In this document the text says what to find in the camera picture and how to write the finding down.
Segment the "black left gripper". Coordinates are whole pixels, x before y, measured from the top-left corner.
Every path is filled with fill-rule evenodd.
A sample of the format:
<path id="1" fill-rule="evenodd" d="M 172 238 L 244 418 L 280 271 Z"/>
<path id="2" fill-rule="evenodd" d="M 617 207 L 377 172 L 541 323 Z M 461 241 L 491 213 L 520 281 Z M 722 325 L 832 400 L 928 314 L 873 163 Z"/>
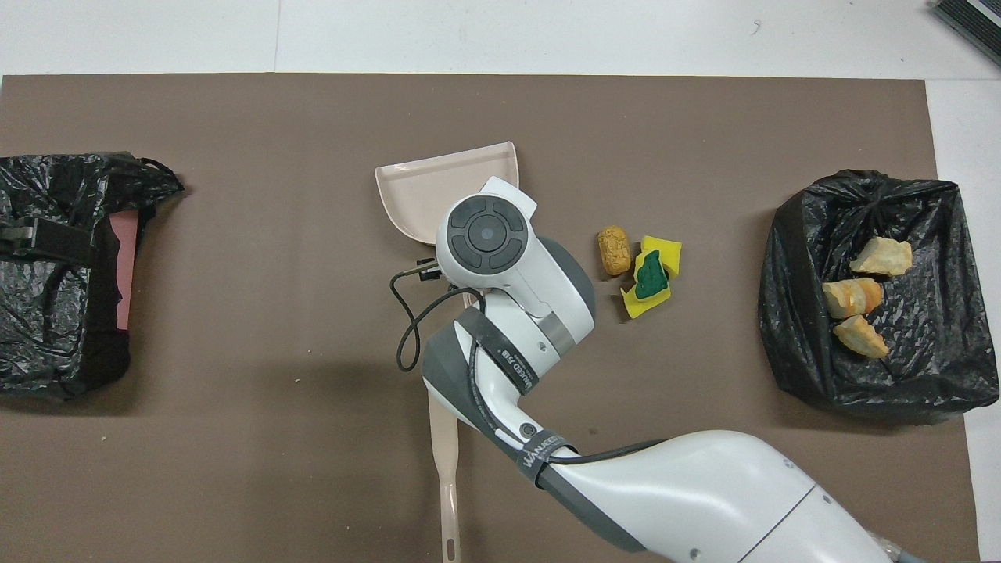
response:
<path id="1" fill-rule="evenodd" d="M 35 260 L 58 264 L 93 264 L 99 256 L 93 229 L 72 227 L 47 218 L 35 221 L 3 222 L 3 260 L 26 256 L 35 247 Z"/>

